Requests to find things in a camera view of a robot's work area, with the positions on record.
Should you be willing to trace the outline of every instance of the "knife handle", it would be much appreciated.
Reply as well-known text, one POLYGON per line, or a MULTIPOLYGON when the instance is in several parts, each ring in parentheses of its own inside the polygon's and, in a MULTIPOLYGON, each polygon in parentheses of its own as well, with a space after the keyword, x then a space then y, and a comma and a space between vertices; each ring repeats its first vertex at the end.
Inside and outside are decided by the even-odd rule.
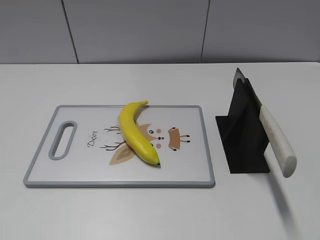
POLYGON ((260 108, 259 119, 270 141, 283 176, 289 178, 296 169, 297 157, 287 137, 264 105, 260 108))

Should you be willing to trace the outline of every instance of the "knife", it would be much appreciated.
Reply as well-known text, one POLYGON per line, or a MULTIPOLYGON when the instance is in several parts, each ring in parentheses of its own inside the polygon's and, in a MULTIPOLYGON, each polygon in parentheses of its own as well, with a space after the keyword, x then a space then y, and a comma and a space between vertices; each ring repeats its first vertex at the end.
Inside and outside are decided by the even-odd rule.
POLYGON ((282 171, 282 175, 285 178, 289 178, 295 171, 297 166, 297 157, 280 126, 276 120, 272 117, 266 106, 262 105, 257 97, 251 83, 243 75, 239 68, 236 69, 233 78, 233 88, 236 87, 238 79, 241 79, 242 83, 248 85, 253 93, 254 100, 259 107, 259 120, 264 128, 264 131, 270 141, 271 147, 275 154, 276 160, 282 171))

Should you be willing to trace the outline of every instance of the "yellow banana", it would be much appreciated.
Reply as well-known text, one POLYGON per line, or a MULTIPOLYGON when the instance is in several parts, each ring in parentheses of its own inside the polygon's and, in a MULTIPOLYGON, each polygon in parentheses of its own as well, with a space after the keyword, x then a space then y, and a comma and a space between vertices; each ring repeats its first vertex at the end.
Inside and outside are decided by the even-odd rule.
POLYGON ((143 161, 159 166, 160 161, 157 151, 140 132, 134 120, 137 111, 147 104, 148 101, 141 101, 126 105, 119 116, 119 127, 126 143, 143 161))

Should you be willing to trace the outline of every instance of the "white table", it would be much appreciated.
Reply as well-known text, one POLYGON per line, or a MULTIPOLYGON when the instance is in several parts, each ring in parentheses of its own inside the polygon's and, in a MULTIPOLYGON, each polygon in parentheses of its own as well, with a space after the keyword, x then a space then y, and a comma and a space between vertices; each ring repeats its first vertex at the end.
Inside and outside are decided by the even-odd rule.
POLYGON ((1 240, 320 239, 320 64, 0 65, 1 240), (240 67, 298 159, 230 174, 215 116, 240 67), (216 186, 39 189, 23 177, 58 105, 200 105, 216 186))

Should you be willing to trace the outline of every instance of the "black knife stand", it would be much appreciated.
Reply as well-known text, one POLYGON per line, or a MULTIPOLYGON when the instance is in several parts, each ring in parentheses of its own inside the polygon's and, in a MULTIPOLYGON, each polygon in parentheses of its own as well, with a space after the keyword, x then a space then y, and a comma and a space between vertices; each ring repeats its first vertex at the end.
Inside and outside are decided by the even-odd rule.
POLYGON ((238 79, 228 115, 215 117, 232 174, 270 172, 264 157, 269 140, 253 94, 249 80, 238 79))

